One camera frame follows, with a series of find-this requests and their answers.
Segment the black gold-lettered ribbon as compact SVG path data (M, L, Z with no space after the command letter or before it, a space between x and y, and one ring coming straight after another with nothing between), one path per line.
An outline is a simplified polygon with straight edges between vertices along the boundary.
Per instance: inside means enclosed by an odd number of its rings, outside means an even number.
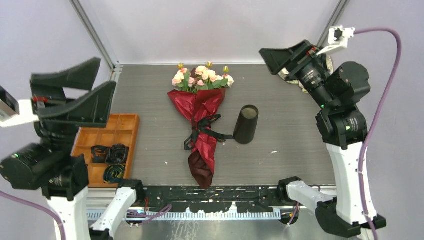
M200 133L206 134L209 137L216 139L220 143L224 143L227 140L234 140L235 137L230 134L221 134L211 130L212 123L219 120L222 116L215 114L202 118L195 126L191 128L191 135L184 141L183 147L185 151L193 150L196 146L196 142L199 139Z

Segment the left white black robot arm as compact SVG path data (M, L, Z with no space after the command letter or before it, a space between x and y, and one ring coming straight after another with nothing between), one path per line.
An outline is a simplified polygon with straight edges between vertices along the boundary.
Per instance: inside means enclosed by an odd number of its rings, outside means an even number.
M117 84L94 87L100 65L93 57L59 72L34 73L29 99L0 90L1 127L33 124L40 138L3 158L0 173L16 190L42 191L61 240L111 240L129 208L146 200L140 180L123 179L101 218L88 224L88 166L83 155L71 153L81 127L104 128L110 117Z

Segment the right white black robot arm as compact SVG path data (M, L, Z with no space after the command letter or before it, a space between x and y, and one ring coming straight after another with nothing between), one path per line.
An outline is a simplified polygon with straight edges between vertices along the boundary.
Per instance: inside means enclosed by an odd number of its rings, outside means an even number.
M330 73L325 55L307 40L290 48L262 48L259 54L271 74L285 71L286 81L300 81L320 107L316 126L330 155L336 184L333 196L299 177L282 179L276 190L279 202L305 206L326 233L338 237L384 228L387 221L374 208L366 164L360 160L368 126L357 104L371 90L368 70L347 61Z

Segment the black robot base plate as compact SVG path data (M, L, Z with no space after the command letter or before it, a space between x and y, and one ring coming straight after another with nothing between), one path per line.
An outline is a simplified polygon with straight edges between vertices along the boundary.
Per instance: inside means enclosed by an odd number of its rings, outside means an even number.
M144 198L132 208L147 207L148 212L172 205L172 213L226 213L232 206L237 213L266 213L273 209L293 209L294 201L283 200L273 185L223 185L201 189L198 186L144 187Z

